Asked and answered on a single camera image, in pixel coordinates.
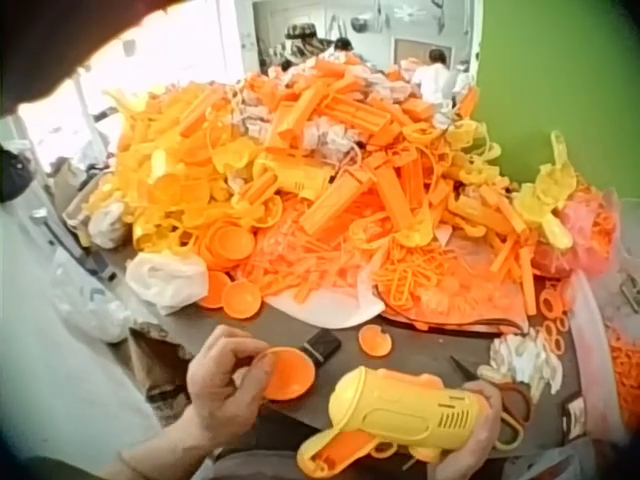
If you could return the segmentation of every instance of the orange plastic cap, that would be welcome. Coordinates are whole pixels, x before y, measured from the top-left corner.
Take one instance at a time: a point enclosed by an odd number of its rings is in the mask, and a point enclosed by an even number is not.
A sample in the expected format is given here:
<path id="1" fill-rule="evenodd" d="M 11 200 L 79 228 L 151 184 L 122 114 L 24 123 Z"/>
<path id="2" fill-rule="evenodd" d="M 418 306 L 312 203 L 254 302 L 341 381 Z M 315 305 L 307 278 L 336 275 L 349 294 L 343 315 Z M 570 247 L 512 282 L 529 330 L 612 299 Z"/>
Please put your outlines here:
<path id="1" fill-rule="evenodd" d="M 316 378 L 316 368 L 304 353 L 291 347 L 276 347 L 263 355 L 274 357 L 273 373 L 264 392 L 265 398 L 292 400 L 309 390 Z"/>
<path id="2" fill-rule="evenodd" d="M 222 292 L 230 283 L 231 279 L 223 272 L 209 272 L 209 291 L 206 297 L 198 300 L 198 305 L 204 308 L 220 308 Z"/>
<path id="3" fill-rule="evenodd" d="M 244 228 L 228 226 L 221 228 L 213 237 L 215 252 L 229 260 L 242 260 L 253 252 L 256 239 Z"/>
<path id="4" fill-rule="evenodd" d="M 232 318 L 249 318 L 260 310 L 261 304 L 260 289 L 248 280 L 233 282 L 222 292 L 222 307 Z"/>
<path id="5" fill-rule="evenodd" d="M 367 355 L 384 357 L 391 351 L 393 342 L 388 333 L 383 333 L 380 325 L 365 325 L 358 332 L 358 342 Z"/>

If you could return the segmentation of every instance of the hand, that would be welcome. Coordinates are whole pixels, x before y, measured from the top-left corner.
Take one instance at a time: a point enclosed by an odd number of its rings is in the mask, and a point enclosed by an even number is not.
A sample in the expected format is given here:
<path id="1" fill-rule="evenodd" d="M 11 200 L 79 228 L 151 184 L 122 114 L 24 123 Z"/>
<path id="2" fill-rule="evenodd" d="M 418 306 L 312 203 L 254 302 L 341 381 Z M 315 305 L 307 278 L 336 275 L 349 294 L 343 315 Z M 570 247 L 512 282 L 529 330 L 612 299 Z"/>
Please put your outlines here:
<path id="1" fill-rule="evenodd" d="M 471 477 L 487 460 L 500 434 L 500 391 L 481 380 L 466 383 L 463 388 L 485 397 L 489 403 L 489 413 L 478 421 L 467 444 L 449 454 L 436 467 L 437 480 L 466 480 Z"/>
<path id="2" fill-rule="evenodd" d="M 257 362 L 255 358 L 267 348 L 247 332 L 221 325 L 189 364 L 187 390 L 192 404 L 185 415 L 192 418 L 194 434 L 211 447 L 223 446 L 255 422 L 273 369 L 269 355 Z M 236 387 L 233 374 L 248 364 Z"/>

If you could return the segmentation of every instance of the yellow plastic toy gun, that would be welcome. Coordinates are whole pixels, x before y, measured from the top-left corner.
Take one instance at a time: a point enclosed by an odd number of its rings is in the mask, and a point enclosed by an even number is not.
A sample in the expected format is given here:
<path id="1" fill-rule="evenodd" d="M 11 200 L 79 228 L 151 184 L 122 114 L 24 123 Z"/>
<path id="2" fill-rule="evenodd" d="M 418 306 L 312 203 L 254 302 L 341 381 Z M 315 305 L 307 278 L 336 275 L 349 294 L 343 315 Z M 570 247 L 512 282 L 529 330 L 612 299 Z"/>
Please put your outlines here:
<path id="1" fill-rule="evenodd" d="M 304 442 L 297 463 L 310 477 L 328 478 L 365 455 L 389 457 L 398 446 L 418 460 L 437 462 L 443 450 L 462 448 L 488 411 L 482 396 L 445 389 L 433 375 L 358 367 L 329 399 L 333 428 Z"/>

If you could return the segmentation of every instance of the plastic bag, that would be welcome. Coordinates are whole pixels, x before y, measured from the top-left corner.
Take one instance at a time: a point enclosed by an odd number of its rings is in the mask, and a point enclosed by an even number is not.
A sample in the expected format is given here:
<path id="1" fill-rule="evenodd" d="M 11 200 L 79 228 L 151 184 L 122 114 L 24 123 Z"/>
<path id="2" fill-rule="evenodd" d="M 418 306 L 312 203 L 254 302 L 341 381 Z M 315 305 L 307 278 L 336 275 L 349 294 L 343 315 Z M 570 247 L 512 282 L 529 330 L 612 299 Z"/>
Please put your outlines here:
<path id="1" fill-rule="evenodd" d="M 89 220 L 89 236 L 99 247 L 111 249 L 124 243 L 129 228 L 122 221 L 124 203 L 114 202 L 96 211 Z"/>
<path id="2" fill-rule="evenodd" d="M 197 255 L 139 253 L 127 266 L 125 279 L 163 315 L 200 300 L 209 289 L 207 266 Z"/>
<path id="3" fill-rule="evenodd" d="M 134 323 L 127 307 L 62 248 L 53 258 L 51 287 L 54 308 L 67 326 L 103 342 L 123 340 Z"/>

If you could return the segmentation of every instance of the green wall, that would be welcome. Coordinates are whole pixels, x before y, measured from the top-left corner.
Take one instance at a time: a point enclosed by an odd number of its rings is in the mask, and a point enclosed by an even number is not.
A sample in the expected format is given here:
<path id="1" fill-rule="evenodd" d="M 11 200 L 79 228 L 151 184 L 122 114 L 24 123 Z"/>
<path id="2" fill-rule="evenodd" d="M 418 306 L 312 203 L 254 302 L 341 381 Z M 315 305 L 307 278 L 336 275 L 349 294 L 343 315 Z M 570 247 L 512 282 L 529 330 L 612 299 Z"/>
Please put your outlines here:
<path id="1" fill-rule="evenodd" d="M 640 197 L 640 41 L 607 0 L 484 0 L 477 118 L 514 180 L 560 130 L 587 181 Z"/>

